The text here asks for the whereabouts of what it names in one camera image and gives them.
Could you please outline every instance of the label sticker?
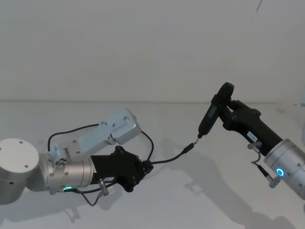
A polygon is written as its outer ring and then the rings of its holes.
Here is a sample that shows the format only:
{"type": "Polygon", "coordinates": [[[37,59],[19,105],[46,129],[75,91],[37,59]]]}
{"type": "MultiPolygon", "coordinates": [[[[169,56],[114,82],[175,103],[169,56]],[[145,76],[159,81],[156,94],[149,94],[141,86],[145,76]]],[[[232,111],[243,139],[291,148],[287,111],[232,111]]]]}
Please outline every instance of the label sticker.
{"type": "Polygon", "coordinates": [[[104,179],[104,181],[113,181],[114,177],[107,177],[104,179]]]}
{"type": "Polygon", "coordinates": [[[255,137],[254,134],[252,134],[250,131],[248,132],[247,136],[254,142],[257,142],[258,138],[255,137]]]}

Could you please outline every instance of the white wall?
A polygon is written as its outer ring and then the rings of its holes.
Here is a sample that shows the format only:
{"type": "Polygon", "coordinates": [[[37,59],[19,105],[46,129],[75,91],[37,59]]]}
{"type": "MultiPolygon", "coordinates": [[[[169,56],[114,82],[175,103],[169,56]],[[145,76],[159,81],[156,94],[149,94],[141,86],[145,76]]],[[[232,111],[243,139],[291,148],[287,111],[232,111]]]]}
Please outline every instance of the white wall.
{"type": "MultiPolygon", "coordinates": [[[[195,139],[208,105],[0,103],[0,140],[19,137],[46,152],[52,133],[105,120],[124,107],[132,110],[154,140],[154,161],[177,155],[195,139]]],[[[252,107],[281,137],[302,146],[301,128],[287,113],[278,112],[275,105],[252,107]]],[[[123,147],[141,159],[150,151],[143,136],[123,147]]],[[[113,147],[101,153],[111,152],[113,147]]],[[[76,194],[51,196],[25,190],[15,203],[0,206],[0,228],[304,229],[304,201],[284,182],[270,189],[250,164],[256,157],[243,137],[224,130],[218,121],[191,152],[156,165],[132,193],[115,185],[92,208],[76,194]]]]}
{"type": "Polygon", "coordinates": [[[305,1],[2,0],[0,99],[274,102],[305,80],[305,1]]]}

